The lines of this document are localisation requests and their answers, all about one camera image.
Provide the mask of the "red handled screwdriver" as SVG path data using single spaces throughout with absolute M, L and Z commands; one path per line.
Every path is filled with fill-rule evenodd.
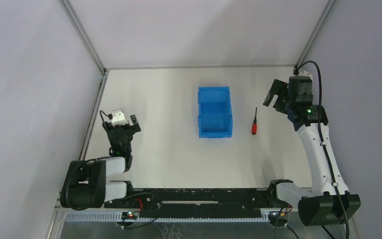
M 252 124 L 252 128 L 251 128 L 251 134 L 252 135 L 257 134 L 257 110 L 258 110 L 258 108 L 256 107 L 255 115 L 254 115 L 254 119 L 253 119 L 253 124 Z

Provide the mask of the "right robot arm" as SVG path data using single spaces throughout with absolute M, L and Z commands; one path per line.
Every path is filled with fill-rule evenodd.
M 313 104 L 312 79 L 291 76 L 288 82 L 275 79 L 264 100 L 267 107 L 287 116 L 306 153 L 311 190 L 287 179 L 272 180 L 268 194 L 276 207 L 296 208 L 305 226 L 345 224 L 361 206 L 359 195 L 351 194 L 337 166 L 329 139 L 328 118 L 321 105 Z

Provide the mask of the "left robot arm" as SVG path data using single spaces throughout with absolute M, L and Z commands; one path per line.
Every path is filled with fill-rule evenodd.
M 60 192 L 63 208 L 85 210 L 127 196 L 128 182 L 110 181 L 114 174 L 130 170 L 133 161 L 132 140 L 141 131 L 136 115 L 130 120 L 121 110 L 113 111 L 102 121 L 109 140 L 109 155 L 70 163 Z

